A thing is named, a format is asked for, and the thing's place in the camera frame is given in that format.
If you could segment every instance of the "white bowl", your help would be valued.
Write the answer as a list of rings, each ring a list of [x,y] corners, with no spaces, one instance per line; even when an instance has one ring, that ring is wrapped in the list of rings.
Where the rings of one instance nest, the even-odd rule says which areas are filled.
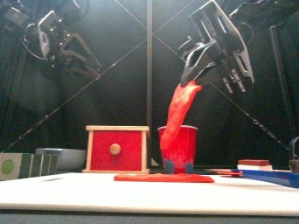
[[[57,156],[57,172],[79,171],[87,161],[85,150],[39,148],[35,154]]]

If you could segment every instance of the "red flat cloth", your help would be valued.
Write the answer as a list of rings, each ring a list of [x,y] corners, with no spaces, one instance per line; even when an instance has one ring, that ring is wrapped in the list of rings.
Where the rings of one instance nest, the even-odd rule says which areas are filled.
[[[208,176],[199,174],[117,174],[115,181],[139,181],[139,182],[181,182],[181,183],[213,183],[215,180]]]
[[[185,87],[181,87],[179,84],[173,91],[172,102],[168,108],[165,130],[160,139],[160,148],[163,151],[168,149],[179,134],[183,119],[192,105],[193,97],[200,90],[201,86],[196,86],[195,80],[192,80]]]

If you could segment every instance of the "red block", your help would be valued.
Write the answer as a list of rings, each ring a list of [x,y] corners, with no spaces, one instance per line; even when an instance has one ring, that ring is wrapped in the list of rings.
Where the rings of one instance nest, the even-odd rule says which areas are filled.
[[[238,161],[239,165],[256,165],[256,166],[264,166],[270,165],[268,160],[259,160],[259,159],[240,159]]]

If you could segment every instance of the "round knob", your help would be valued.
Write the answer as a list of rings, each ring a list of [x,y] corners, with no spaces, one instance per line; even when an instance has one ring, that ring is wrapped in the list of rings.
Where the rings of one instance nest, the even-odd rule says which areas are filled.
[[[117,143],[112,143],[112,144],[109,145],[109,153],[111,153],[112,155],[117,155],[119,152],[120,152],[120,145],[119,145]]]

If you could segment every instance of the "red cup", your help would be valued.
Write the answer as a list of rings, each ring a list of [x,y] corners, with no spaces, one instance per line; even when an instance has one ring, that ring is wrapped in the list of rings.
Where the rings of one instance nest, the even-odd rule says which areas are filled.
[[[157,129],[161,139],[165,126]],[[169,147],[161,150],[163,170],[167,174],[192,173],[197,128],[183,125]]]

